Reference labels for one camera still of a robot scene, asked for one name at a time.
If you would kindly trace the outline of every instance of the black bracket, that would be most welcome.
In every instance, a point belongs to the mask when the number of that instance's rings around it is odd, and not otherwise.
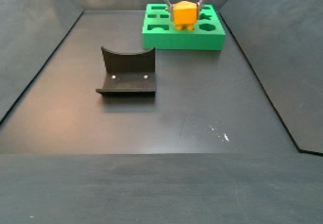
[[[101,47],[105,80],[101,95],[155,94],[155,48],[137,54],[119,54]]]

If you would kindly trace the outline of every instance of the green block holder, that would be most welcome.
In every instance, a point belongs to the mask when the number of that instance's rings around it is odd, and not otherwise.
[[[175,29],[166,4],[148,4],[143,25],[144,49],[222,50],[226,33],[212,5],[200,11],[194,31]]]

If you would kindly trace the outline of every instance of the orange cube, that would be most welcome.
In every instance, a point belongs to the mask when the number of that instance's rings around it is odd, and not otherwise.
[[[182,1],[174,5],[174,24],[176,30],[187,27],[188,30],[195,30],[195,23],[198,19],[196,3]]]

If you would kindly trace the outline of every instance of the curved black piece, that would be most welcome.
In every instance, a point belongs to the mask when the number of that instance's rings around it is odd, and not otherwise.
[[[105,65],[105,80],[101,95],[154,94],[155,48],[137,54],[120,54],[101,47]]]

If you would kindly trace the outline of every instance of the white speck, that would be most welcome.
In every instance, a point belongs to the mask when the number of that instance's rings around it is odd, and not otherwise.
[[[228,137],[227,137],[227,134],[224,133],[224,139],[227,140],[227,142],[230,142],[230,140],[228,140]]]

